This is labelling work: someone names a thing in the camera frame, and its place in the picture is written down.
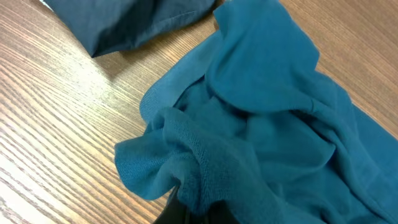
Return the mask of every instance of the teal shirt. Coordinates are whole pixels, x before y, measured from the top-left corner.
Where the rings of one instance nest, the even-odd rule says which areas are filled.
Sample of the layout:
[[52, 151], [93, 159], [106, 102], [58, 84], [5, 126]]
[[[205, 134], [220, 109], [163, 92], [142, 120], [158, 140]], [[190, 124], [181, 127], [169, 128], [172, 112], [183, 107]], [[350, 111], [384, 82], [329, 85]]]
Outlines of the teal shirt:
[[398, 142], [315, 71], [319, 53], [273, 0], [232, 0], [220, 30], [141, 102], [116, 145], [124, 185], [179, 185], [193, 213], [225, 200], [241, 223], [398, 223]]

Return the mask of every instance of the wooden surface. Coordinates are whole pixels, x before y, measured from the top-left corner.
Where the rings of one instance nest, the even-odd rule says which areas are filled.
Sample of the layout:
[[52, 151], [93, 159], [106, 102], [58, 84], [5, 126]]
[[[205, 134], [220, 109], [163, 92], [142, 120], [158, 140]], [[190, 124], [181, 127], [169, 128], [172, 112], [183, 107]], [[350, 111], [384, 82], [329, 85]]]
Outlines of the wooden surface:
[[[282, 3], [320, 49], [318, 69], [397, 137], [397, 1]], [[113, 146], [142, 134], [143, 94], [213, 22], [90, 59], [38, 0], [0, 0], [0, 223], [152, 223], [165, 198], [128, 192]]]

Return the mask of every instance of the wooden floor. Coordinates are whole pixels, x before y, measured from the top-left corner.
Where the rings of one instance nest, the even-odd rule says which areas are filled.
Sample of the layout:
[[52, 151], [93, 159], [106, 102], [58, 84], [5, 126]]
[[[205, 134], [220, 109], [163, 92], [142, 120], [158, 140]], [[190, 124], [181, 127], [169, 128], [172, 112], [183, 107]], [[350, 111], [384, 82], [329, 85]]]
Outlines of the wooden floor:
[[[318, 69], [398, 137], [398, 2], [282, 3], [319, 48]], [[90, 59], [38, 0], [0, 0], [0, 223], [152, 223], [165, 198], [128, 192], [113, 146], [142, 134], [143, 94], [213, 22]]]

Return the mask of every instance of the black object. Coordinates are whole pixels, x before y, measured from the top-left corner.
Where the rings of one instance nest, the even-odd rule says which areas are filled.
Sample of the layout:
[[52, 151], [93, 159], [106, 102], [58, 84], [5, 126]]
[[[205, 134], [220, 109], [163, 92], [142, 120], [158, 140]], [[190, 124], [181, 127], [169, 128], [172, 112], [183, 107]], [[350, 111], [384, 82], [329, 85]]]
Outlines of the black object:
[[215, 0], [45, 0], [92, 57], [199, 20]]
[[214, 203], [202, 217], [192, 214], [178, 201], [178, 187], [170, 194], [169, 202], [154, 224], [239, 224], [224, 201]]

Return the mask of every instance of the crumpled clothing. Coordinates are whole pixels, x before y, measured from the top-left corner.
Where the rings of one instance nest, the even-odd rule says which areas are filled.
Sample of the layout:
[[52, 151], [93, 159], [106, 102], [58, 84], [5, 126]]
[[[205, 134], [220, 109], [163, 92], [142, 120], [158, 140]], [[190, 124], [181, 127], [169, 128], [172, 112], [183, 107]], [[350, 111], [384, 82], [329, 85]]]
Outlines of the crumpled clothing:
[[148, 200], [179, 185], [241, 223], [398, 223], [398, 142], [317, 72], [312, 41], [273, 0], [232, 0], [220, 30], [144, 95], [143, 136], [115, 146]]
[[202, 18], [215, 0], [45, 0], [92, 57], [135, 49]]

